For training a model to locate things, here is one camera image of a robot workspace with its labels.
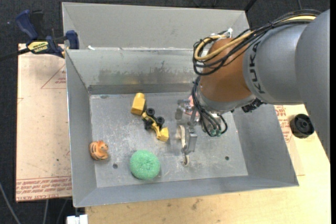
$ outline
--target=blue clamp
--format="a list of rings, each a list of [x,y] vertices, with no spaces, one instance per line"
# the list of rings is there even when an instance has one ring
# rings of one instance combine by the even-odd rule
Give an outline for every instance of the blue clamp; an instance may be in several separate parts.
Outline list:
[[[70,49],[79,49],[78,36],[74,30],[67,31],[66,35],[60,38],[53,39],[51,36],[47,36],[45,39],[41,40],[39,37],[42,36],[43,31],[41,28],[36,28],[32,24],[30,20],[30,11],[28,9],[17,15],[15,22],[20,30],[29,36],[29,42],[26,44],[26,47],[34,54],[51,54],[63,58],[64,53],[62,52],[64,52],[64,50],[55,42],[56,40],[68,40]]]

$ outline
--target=yellow toy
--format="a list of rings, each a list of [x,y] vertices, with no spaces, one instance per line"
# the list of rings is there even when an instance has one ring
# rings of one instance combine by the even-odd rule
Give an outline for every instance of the yellow toy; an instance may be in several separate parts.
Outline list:
[[[109,146],[105,144],[102,140],[94,141],[89,145],[90,155],[96,161],[101,161],[102,159],[107,159],[109,154],[107,150]]]
[[[134,97],[131,113],[136,115],[142,115],[143,111],[145,110],[145,106],[145,95],[141,92],[138,92]]]
[[[145,122],[145,129],[148,130],[152,128],[153,130],[155,130],[157,139],[163,142],[166,142],[169,139],[168,128],[162,128],[164,118],[154,117],[154,109],[146,110],[146,99],[143,93],[138,92],[135,95],[131,108],[131,113],[141,115],[142,120]]]
[[[149,128],[152,128],[156,132],[156,138],[166,142],[169,139],[169,132],[167,127],[162,128],[164,118],[155,118],[154,114],[155,111],[151,108],[142,113],[141,118],[145,122],[145,129],[148,130]]]

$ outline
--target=yellow cable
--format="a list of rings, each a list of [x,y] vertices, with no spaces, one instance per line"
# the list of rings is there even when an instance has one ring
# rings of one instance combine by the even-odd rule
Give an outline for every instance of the yellow cable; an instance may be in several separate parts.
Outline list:
[[[315,18],[316,16],[312,16],[312,15],[301,15],[301,16],[295,16],[287,20],[284,20],[284,22],[287,22],[289,20],[314,20]]]
[[[286,19],[286,20],[284,20],[284,22],[287,22],[289,20],[302,20],[302,19],[304,19],[304,20],[314,20],[315,18],[316,18],[316,16],[312,16],[312,15],[299,15],[299,16],[295,16],[295,17]],[[213,39],[224,38],[225,36],[224,35],[223,36],[217,35],[217,36],[206,37],[195,49],[194,58],[198,61],[211,59],[213,56],[218,55],[223,50],[225,50],[225,49],[227,49],[227,48],[229,48],[229,47],[231,47],[231,46],[233,46],[237,43],[240,43],[243,39],[249,37],[252,33],[253,33],[253,31],[249,32],[247,34],[244,34],[243,36],[241,36],[241,37],[237,38],[236,40],[233,40],[233,41],[229,42],[228,44],[216,49],[215,51],[211,52],[208,55],[198,56],[198,53],[199,53],[200,49],[202,49],[208,41],[213,40]]]
[[[249,32],[249,33],[247,33],[247,34],[244,34],[244,35],[242,35],[241,37],[239,37],[239,38],[237,38],[237,39],[235,39],[235,40],[232,40],[232,41],[229,42],[228,44],[226,44],[226,45],[224,45],[224,46],[222,46],[222,47],[216,49],[215,51],[211,52],[211,53],[208,54],[208,55],[205,55],[205,56],[198,56],[198,52],[199,52],[199,50],[200,50],[201,48],[204,47],[204,45],[206,44],[207,41],[209,41],[210,39],[214,39],[214,38],[219,39],[219,38],[221,38],[221,37],[223,37],[223,36],[221,36],[221,35],[217,35],[217,36],[212,36],[211,38],[210,38],[210,37],[207,37],[207,38],[205,38],[205,39],[204,39],[204,40],[197,46],[197,48],[195,49],[194,58],[195,58],[196,60],[198,60],[198,61],[208,60],[208,59],[212,58],[213,56],[218,55],[218,54],[221,53],[223,50],[225,50],[225,49],[227,49],[227,48],[229,48],[229,47],[231,47],[231,46],[233,46],[233,45],[236,45],[236,44],[240,43],[242,40],[244,40],[245,38],[249,37],[252,33],[253,33],[253,31],[252,31],[252,32]]]

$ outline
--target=yellow plastic block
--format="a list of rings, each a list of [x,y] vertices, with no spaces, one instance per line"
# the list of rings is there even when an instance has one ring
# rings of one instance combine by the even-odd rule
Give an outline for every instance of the yellow plastic block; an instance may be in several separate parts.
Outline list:
[[[131,113],[141,115],[144,110],[145,104],[145,95],[141,92],[138,92],[134,97]]]
[[[160,141],[166,142],[169,139],[168,127],[162,128],[159,135],[156,135],[156,138]]]

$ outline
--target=green sponge ball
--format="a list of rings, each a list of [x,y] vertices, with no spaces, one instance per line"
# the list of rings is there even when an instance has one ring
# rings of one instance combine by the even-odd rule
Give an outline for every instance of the green sponge ball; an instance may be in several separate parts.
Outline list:
[[[130,159],[130,168],[136,178],[149,180],[159,174],[160,161],[158,157],[149,151],[136,151]]]

